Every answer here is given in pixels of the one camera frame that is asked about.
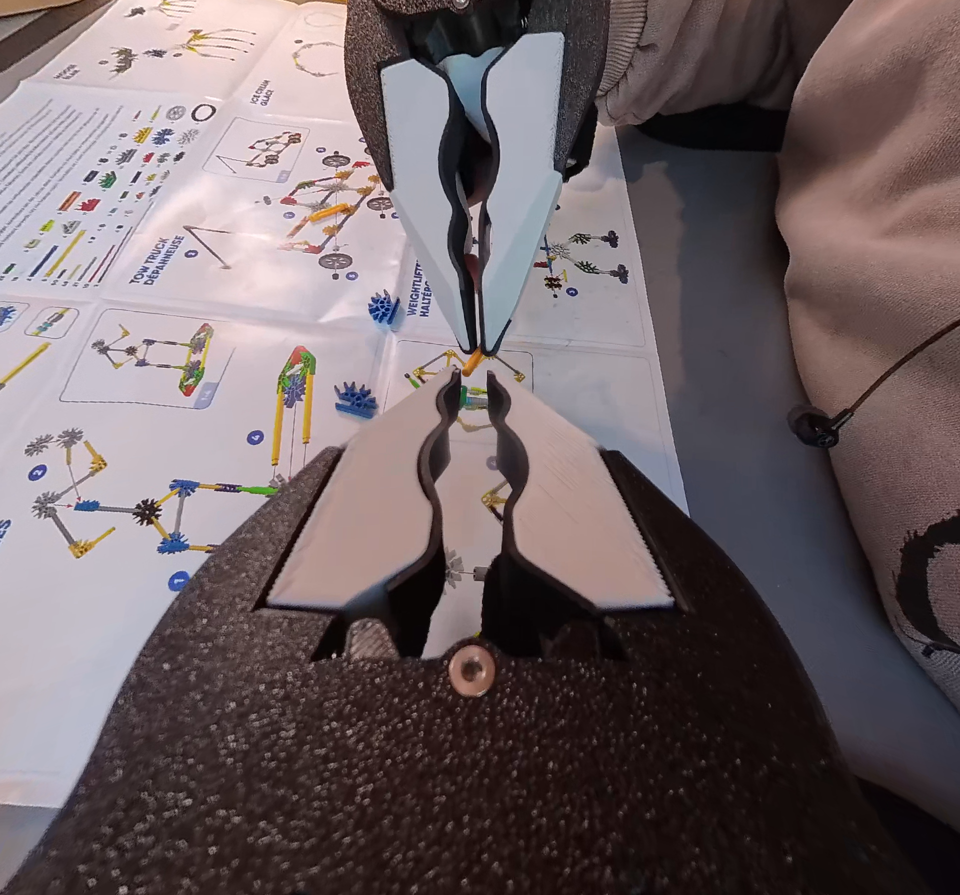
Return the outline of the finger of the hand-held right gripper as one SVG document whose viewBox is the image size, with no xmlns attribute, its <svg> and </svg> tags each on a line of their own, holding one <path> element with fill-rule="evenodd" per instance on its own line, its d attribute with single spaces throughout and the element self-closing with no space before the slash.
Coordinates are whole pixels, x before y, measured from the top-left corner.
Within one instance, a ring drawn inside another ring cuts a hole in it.
<svg viewBox="0 0 960 895">
<path fill-rule="evenodd" d="M 408 59 L 380 71 L 390 151 L 390 197 L 433 293 L 462 349 L 479 344 L 472 239 L 459 164 L 469 123 L 450 79 Z"/>
<path fill-rule="evenodd" d="M 499 348 L 559 198 L 555 148 L 565 46 L 562 33 L 532 33 L 473 60 L 473 117 L 484 119 L 496 169 L 478 216 L 485 353 Z"/>
</svg>

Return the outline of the person's beige sweater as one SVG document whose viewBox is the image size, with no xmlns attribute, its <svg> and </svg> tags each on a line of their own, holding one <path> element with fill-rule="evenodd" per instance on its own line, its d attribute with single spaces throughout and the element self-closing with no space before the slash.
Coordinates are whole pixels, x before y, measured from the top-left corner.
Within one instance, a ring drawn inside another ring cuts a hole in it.
<svg viewBox="0 0 960 895">
<path fill-rule="evenodd" d="M 778 228 L 798 372 L 835 412 L 958 319 L 958 0 L 852 0 L 796 89 Z M 868 397 L 830 461 L 888 617 L 958 706 L 958 330 Z"/>
</svg>

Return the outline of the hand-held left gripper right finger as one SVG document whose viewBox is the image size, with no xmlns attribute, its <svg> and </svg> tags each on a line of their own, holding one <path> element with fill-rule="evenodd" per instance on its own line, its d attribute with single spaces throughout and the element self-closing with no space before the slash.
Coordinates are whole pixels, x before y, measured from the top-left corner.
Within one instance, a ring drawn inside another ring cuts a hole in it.
<svg viewBox="0 0 960 895">
<path fill-rule="evenodd" d="M 609 616 L 674 596 L 631 511 L 617 452 L 520 385 L 487 377 L 497 465 L 510 489 L 487 573 L 487 639 L 505 653 L 624 653 Z"/>
</svg>

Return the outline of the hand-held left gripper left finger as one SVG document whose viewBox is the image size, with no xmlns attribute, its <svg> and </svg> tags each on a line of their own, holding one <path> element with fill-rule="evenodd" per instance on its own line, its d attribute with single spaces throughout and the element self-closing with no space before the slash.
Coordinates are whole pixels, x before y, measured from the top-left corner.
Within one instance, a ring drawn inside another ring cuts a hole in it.
<svg viewBox="0 0 960 895">
<path fill-rule="evenodd" d="M 375 618 L 422 653 L 446 584 L 436 482 L 450 463 L 459 375 L 442 373 L 346 445 L 270 586 L 272 608 Z"/>
</svg>

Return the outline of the white instruction sheet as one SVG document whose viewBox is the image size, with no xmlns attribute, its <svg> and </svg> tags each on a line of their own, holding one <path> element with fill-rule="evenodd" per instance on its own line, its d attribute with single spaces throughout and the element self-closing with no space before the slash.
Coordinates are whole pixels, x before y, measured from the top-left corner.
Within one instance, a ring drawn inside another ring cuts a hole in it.
<svg viewBox="0 0 960 895">
<path fill-rule="evenodd" d="M 496 163 L 474 59 L 438 64 L 479 344 L 433 301 L 348 91 L 325 2 L 116 0 L 2 102 L 2 805 L 54 810 L 135 655 L 229 535 L 328 446 L 482 348 Z M 469 615 L 509 496 L 487 380 L 515 382 L 688 508 L 618 138 L 562 183 L 496 352 L 463 378 L 439 484 Z M 400 299 L 392 326 L 371 296 Z M 337 412 L 334 385 L 378 412 Z"/>
</svg>

